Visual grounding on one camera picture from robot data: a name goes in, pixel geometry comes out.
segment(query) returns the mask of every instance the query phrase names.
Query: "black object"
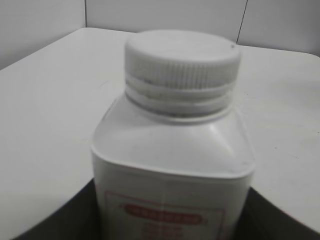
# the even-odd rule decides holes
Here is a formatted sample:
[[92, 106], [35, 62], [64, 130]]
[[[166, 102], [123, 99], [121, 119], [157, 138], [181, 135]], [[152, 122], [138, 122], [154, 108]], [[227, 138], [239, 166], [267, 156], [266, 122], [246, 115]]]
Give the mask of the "black object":
[[[14, 240], [100, 239], [96, 192], [91, 180], [61, 209]], [[320, 235], [250, 189], [234, 240], [320, 240]]]

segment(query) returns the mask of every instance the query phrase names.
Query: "bottle neck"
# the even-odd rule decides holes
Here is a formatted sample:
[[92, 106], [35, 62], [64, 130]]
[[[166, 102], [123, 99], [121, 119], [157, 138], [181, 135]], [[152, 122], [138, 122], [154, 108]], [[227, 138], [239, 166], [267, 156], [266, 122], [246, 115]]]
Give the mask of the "bottle neck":
[[228, 109], [232, 102], [233, 84], [185, 90], [154, 86], [127, 76], [125, 94], [136, 106], [158, 115], [198, 118]]

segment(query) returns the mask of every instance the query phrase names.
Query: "white screw cap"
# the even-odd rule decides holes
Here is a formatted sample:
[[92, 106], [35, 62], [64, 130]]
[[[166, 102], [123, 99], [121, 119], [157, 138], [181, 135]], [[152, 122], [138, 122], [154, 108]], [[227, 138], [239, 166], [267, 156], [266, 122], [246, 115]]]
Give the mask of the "white screw cap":
[[226, 108], [241, 54], [223, 37], [192, 31], [154, 30], [125, 45], [126, 94], [160, 114], [193, 117]]

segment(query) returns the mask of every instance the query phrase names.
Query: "bottle label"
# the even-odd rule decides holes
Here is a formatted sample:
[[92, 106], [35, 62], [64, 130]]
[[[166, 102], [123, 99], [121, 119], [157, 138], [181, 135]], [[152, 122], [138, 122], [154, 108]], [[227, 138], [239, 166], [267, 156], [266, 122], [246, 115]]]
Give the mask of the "bottle label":
[[224, 209], [152, 202], [105, 192], [110, 240], [218, 240]]

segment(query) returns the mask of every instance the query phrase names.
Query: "white plastic bottle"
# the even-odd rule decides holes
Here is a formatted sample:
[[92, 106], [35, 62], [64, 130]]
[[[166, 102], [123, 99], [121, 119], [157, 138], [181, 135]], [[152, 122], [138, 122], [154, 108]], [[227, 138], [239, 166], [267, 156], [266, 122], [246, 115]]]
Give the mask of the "white plastic bottle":
[[199, 32], [125, 45], [125, 93], [92, 143], [104, 240], [229, 240], [255, 163], [231, 105], [241, 54]]

